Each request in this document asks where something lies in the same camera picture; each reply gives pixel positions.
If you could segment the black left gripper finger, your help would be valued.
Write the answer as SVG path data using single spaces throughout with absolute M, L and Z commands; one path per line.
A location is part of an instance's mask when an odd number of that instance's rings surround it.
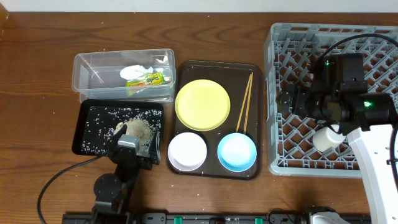
M 127 125 L 124 124 L 122 128 L 117 131 L 114 135 L 107 138 L 105 142 L 106 148 L 115 148 L 118 146 L 118 141 L 120 140 L 121 136 L 124 135 L 127 131 Z
M 156 131 L 148 149 L 151 163 L 160 164 L 160 132 Z

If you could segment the pink bowl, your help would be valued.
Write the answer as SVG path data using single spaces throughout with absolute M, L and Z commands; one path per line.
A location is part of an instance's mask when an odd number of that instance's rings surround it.
M 206 160 L 207 146 L 198 134 L 180 133 L 171 140 L 167 155 L 175 169 L 190 172 L 198 169 Z

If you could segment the white cup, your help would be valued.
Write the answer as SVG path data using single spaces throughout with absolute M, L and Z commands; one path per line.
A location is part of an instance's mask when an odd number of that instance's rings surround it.
M 331 128 L 324 127 L 316 131 L 312 137 L 315 149 L 320 152 L 336 149 L 346 139 L 346 136 L 336 133 L 339 127 L 337 124 L 332 124 Z

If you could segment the wooden chopstick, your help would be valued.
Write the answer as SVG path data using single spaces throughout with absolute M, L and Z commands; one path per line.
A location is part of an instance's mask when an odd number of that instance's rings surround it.
M 240 113 L 239 113 L 238 123 L 237 123 L 237 126 L 236 126 L 236 132 L 239 131 L 240 123 L 241 123 L 241 120 L 242 120 L 242 117 L 243 117 L 243 112 L 244 112 L 244 109 L 246 108 L 246 105 L 247 105 L 249 79 L 248 79 L 248 83 L 247 83 L 247 86 L 246 86 L 243 102 L 242 102 L 242 105 L 241 105 L 241 110 L 240 110 Z
M 249 79 L 248 98 L 247 98 L 247 105 L 246 105 L 246 114 L 245 114 L 243 134 L 246 134 L 246 130 L 247 130 L 247 126 L 248 126 L 248 116 L 249 116 L 249 107 L 250 107 L 250 102 L 251 102 L 251 90 L 252 90 L 253 76 L 254 76 L 254 74 L 252 72 L 250 75 L 250 79 Z

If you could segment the yellow plate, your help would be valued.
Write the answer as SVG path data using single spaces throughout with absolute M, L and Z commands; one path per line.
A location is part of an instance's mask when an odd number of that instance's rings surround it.
M 228 92 L 212 80 L 199 79 L 187 83 L 175 99 L 177 118 L 195 131 L 210 131 L 222 125 L 230 109 Z

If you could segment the white tissue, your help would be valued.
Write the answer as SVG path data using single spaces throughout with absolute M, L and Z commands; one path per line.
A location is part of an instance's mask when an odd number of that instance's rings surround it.
M 120 77 L 125 80 L 134 80 L 145 74 L 153 73 L 154 69 L 152 67 L 146 68 L 142 65 L 131 65 L 123 68 L 120 71 Z

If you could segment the green snack wrapper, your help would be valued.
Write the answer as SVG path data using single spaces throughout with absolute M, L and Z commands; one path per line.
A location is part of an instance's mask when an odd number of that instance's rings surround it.
M 133 80 L 126 82 L 127 87 L 133 86 L 149 86 L 149 85 L 161 85 L 165 83 L 165 79 L 162 72 L 147 73 Z

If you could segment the blue bowl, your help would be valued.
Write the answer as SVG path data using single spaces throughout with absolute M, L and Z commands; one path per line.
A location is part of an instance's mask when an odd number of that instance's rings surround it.
M 245 134 L 231 133 L 222 138 L 217 147 L 220 164 L 231 172 L 250 169 L 257 158 L 254 141 Z

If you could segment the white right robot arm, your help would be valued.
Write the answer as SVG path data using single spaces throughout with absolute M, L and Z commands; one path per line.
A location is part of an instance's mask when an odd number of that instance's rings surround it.
M 397 223 L 397 111 L 388 93 L 368 92 L 360 53 L 319 58 L 310 86 L 286 85 L 281 113 L 339 124 L 359 164 L 373 223 Z

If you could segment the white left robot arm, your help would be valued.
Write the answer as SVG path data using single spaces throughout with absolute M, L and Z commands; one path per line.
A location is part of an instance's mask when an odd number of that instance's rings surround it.
M 96 196 L 90 223 L 136 223 L 137 218 L 128 211 L 132 190 L 139 171 L 151 170 L 160 164 L 160 133 L 150 140 L 149 155 L 138 156 L 139 138 L 126 134 L 124 125 L 105 144 L 108 158 L 116 164 L 113 173 L 103 174 L 94 184 Z

